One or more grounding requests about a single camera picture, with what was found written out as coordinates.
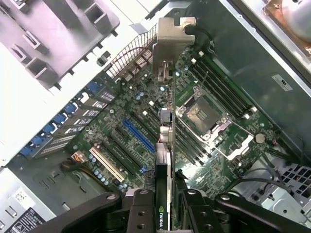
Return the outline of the metal disk bay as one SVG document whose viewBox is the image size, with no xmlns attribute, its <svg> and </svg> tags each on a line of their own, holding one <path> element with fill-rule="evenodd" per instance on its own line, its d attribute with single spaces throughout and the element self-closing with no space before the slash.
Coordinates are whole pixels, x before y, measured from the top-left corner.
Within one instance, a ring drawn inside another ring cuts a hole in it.
<svg viewBox="0 0 311 233">
<path fill-rule="evenodd" d="M 282 172 L 284 183 L 293 192 L 271 187 L 263 195 L 260 205 L 300 224 L 311 224 L 311 168 L 292 165 Z"/>
</svg>

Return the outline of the CPU socket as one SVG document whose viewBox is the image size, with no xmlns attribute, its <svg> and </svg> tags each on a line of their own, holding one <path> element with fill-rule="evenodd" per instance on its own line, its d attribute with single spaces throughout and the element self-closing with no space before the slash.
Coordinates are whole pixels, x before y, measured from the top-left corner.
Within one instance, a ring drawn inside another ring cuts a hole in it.
<svg viewBox="0 0 311 233">
<path fill-rule="evenodd" d="M 198 132 L 195 132 L 193 128 L 190 130 L 202 142 L 207 143 L 213 142 L 218 137 L 219 132 L 224 131 L 231 124 L 227 116 L 220 115 L 198 92 L 178 107 L 176 114 L 179 119 L 183 117 L 188 119 L 190 122 L 185 125 L 187 127 L 193 125 Z"/>
</svg>

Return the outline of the grey parts rack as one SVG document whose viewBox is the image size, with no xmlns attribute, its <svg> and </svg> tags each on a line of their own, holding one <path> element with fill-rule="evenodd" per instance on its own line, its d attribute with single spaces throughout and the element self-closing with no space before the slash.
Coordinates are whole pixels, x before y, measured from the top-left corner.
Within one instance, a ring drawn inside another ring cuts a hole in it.
<svg viewBox="0 0 311 233">
<path fill-rule="evenodd" d="M 106 0 L 0 0 L 0 44 L 45 89 L 119 24 Z"/>
</svg>

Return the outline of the blue expansion slot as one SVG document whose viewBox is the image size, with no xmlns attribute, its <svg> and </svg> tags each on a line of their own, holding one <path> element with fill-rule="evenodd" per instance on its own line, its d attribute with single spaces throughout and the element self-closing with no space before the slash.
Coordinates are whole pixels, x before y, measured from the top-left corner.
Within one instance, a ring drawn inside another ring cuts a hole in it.
<svg viewBox="0 0 311 233">
<path fill-rule="evenodd" d="M 124 126 L 152 153 L 154 154 L 154 145 L 127 119 L 122 120 Z"/>
</svg>

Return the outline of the grey power supply unit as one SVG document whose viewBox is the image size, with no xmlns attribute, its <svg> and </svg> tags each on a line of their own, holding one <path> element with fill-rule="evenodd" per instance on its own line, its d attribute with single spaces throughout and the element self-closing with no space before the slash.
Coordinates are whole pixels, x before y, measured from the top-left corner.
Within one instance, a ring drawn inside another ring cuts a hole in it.
<svg viewBox="0 0 311 233">
<path fill-rule="evenodd" d="M 0 233 L 27 233 L 79 203 L 77 185 L 59 168 L 0 168 Z"/>
</svg>

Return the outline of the metal socket cover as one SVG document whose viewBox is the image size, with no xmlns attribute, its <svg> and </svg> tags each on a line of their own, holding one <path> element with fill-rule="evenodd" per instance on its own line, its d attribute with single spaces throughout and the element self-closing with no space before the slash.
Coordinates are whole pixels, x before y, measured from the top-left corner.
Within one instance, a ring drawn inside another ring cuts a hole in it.
<svg viewBox="0 0 311 233">
<path fill-rule="evenodd" d="M 227 160 L 232 161 L 235 157 L 237 157 L 239 155 L 244 155 L 249 150 L 249 144 L 252 142 L 253 139 L 254 139 L 254 136 L 252 134 L 249 134 L 248 137 L 242 142 L 241 147 L 235 149 L 229 155 L 225 155 L 217 147 L 214 147 L 214 149 L 216 151 L 218 151 L 218 153 L 223 155 Z"/>
</svg>

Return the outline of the dark grey PC case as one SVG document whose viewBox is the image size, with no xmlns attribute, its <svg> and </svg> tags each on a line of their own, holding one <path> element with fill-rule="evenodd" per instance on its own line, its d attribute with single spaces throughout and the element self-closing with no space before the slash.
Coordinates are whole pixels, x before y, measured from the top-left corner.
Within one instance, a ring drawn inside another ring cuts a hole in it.
<svg viewBox="0 0 311 233">
<path fill-rule="evenodd" d="M 0 0 L 0 233 L 311 233 L 311 0 Z"/>
</svg>

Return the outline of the green motherboard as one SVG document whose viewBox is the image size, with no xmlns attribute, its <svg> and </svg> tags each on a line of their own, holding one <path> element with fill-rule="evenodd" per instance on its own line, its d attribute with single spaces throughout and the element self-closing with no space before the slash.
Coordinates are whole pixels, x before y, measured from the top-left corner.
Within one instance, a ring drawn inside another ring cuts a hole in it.
<svg viewBox="0 0 311 233">
<path fill-rule="evenodd" d="M 210 196 L 231 188 L 237 192 L 240 184 L 258 184 L 260 192 L 282 176 L 268 151 L 277 143 L 273 124 L 216 66 L 205 50 L 187 48 L 180 57 L 176 73 L 176 110 L 196 92 L 203 96 L 220 115 L 225 115 L 231 124 L 219 132 L 211 143 L 201 141 L 190 128 L 188 119 L 179 119 L 176 114 L 176 161 L 189 187 L 200 188 Z M 88 155 L 87 167 L 105 186 L 125 193 L 131 188 L 143 186 L 144 174 L 154 168 L 152 154 L 123 124 L 129 120 L 153 145 L 159 141 L 159 108 L 165 105 L 167 88 L 159 86 L 151 76 L 148 66 L 137 70 L 129 83 L 122 85 L 122 92 L 113 104 L 106 108 L 86 127 L 79 143 Z M 232 161 L 225 155 L 241 147 L 252 134 L 265 134 L 265 142 L 258 144 L 255 138 L 244 155 Z M 97 147 L 125 176 L 120 183 L 89 152 Z"/>
</svg>

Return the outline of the white expansion slot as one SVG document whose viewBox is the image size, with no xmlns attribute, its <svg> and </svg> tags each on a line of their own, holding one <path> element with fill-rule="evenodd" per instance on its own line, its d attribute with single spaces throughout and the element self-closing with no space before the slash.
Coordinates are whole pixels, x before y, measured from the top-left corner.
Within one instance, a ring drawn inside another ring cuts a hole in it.
<svg viewBox="0 0 311 233">
<path fill-rule="evenodd" d="M 125 176 L 97 147 L 92 147 L 89 152 L 115 177 L 115 179 L 120 183 L 124 182 Z"/>
</svg>

